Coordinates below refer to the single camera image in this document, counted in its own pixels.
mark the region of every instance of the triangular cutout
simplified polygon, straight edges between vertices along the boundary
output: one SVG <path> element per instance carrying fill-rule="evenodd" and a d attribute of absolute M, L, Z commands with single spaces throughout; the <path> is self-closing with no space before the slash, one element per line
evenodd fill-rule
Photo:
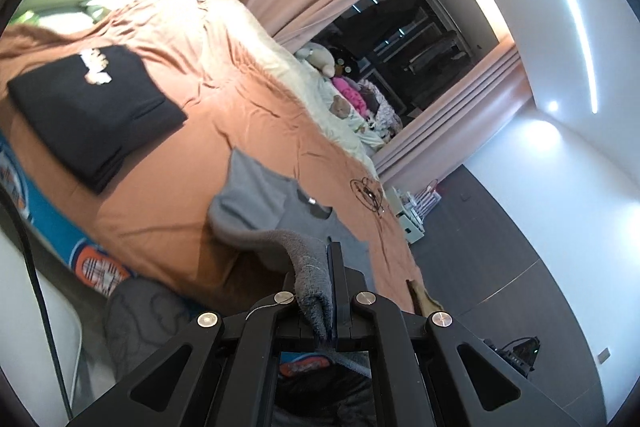
<path fill-rule="evenodd" d="M 494 411 L 520 397 L 520 390 L 473 347 L 461 344 L 458 354 L 485 411 Z"/>
<path fill-rule="evenodd" d="M 192 350 L 188 344 L 180 346 L 162 365 L 133 388 L 129 395 L 131 399 L 154 411 L 164 411 Z"/>

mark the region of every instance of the gray floor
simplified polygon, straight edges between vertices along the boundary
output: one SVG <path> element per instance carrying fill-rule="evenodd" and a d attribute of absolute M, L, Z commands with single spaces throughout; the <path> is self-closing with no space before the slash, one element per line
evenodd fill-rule
<path fill-rule="evenodd" d="M 17 245 L 15 229 L 2 208 L 0 228 Z M 115 383 L 102 327 L 106 298 L 82 284 L 33 234 L 30 239 L 36 268 L 76 309 L 82 324 L 82 351 L 73 400 L 74 413 L 78 414 Z"/>
<path fill-rule="evenodd" d="M 424 283 L 478 337 L 502 347 L 537 335 L 529 380 L 582 427 L 606 425 L 600 380 L 582 330 L 544 262 L 497 201 L 464 167 L 412 245 Z"/>

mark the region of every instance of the wall socket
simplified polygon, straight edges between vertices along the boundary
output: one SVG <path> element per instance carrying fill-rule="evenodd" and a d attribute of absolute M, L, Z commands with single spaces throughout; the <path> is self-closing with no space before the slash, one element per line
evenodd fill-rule
<path fill-rule="evenodd" d="M 598 355 L 598 362 L 605 363 L 610 356 L 611 353 L 609 352 L 609 347 L 605 347 Z"/>

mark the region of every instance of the brown cloth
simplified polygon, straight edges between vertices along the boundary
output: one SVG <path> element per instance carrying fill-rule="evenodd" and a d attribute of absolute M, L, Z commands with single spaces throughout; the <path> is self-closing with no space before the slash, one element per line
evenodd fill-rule
<path fill-rule="evenodd" d="M 384 204 L 361 204 L 351 179 L 367 169 L 322 135 L 304 105 L 228 31 L 208 0 L 138 1 L 69 36 L 10 26 L 0 38 L 0 129 L 24 171 L 68 219 L 131 269 L 231 314 L 279 291 L 282 275 L 212 237 L 207 208 L 238 147 L 284 176 L 368 241 L 377 291 L 412 310 L 405 281 L 421 280 Z M 126 45 L 188 115 L 174 134 L 130 155 L 97 196 L 46 149 L 6 95 L 14 76 L 86 48 Z"/>

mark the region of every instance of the pink plush toy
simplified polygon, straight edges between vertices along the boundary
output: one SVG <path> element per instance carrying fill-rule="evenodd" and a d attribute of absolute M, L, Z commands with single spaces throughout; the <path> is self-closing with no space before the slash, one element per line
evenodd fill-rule
<path fill-rule="evenodd" d="M 360 93 L 353 89 L 353 87 L 351 87 L 341 76 L 334 76 L 331 81 L 334 84 L 335 89 L 337 89 L 340 94 L 343 95 L 351 105 L 353 105 L 359 115 L 363 118 L 367 118 L 367 103 L 364 101 L 364 98 Z"/>

